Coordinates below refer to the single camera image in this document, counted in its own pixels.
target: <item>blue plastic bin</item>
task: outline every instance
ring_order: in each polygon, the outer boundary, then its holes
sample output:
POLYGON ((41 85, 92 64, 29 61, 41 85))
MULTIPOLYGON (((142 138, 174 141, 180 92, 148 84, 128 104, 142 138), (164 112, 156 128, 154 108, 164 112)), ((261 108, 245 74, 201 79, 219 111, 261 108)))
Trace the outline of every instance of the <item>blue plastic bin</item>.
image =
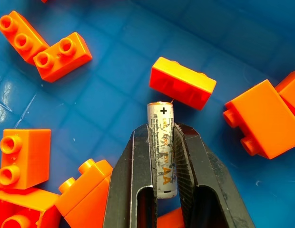
MULTIPOLYGON (((222 117, 225 102, 295 70, 295 0, 0 0, 0 17, 12 10, 50 45, 78 32, 94 57, 50 84, 0 34, 0 140, 6 128, 52 130, 50 178, 40 188, 58 193, 88 158, 116 164, 147 122, 146 105, 171 101, 148 87, 164 56, 217 81, 201 112, 175 101, 176 121, 198 130, 228 167, 256 227, 295 228, 295 149, 250 157, 222 117)), ((163 200, 159 213, 178 204, 163 200)))

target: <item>aa battery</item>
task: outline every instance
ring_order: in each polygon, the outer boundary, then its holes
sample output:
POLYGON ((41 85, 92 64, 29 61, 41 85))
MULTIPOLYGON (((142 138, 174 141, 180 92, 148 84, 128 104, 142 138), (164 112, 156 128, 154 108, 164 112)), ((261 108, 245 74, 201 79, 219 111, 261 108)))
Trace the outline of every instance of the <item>aa battery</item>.
POLYGON ((173 104, 155 102, 147 106, 148 126, 152 132, 153 151, 157 170, 157 197, 177 195, 177 178, 174 166, 173 104))

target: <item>plus sign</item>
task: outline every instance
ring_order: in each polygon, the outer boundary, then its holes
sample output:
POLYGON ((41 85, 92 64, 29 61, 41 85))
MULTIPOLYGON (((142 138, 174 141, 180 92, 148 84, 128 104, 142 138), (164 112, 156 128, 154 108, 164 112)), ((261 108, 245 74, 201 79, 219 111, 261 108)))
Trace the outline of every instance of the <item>plus sign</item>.
POLYGON ((160 111, 164 114, 167 110, 163 107, 160 111))

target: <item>blue tray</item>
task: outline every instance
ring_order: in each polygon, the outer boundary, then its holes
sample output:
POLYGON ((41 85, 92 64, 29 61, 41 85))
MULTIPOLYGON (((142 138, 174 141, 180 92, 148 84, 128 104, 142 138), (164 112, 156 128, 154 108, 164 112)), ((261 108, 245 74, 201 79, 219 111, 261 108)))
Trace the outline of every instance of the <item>blue tray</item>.
MULTIPOLYGON (((175 101, 175 118, 228 167, 256 227, 295 227, 295 149, 250 157, 222 117, 225 102, 295 70, 295 0, 0 0, 0 17, 12 10, 50 45, 78 32, 94 57, 49 84, 0 34, 0 139, 6 128, 52 130, 50 178, 40 188, 58 193, 88 158, 116 164, 147 122, 147 103, 171 101, 148 87, 164 56, 217 81, 203 111, 175 101)), ((162 200, 159 214, 178 206, 162 200)))

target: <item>battery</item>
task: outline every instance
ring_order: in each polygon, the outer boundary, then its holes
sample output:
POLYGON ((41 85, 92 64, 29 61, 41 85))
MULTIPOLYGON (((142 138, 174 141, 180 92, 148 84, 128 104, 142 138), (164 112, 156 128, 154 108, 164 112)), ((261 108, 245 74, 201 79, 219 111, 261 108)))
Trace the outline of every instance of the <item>battery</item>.
POLYGON ((152 144, 157 171, 157 198, 171 198, 177 195, 173 146, 173 104, 170 102, 149 103, 147 117, 148 126, 153 135, 152 144))

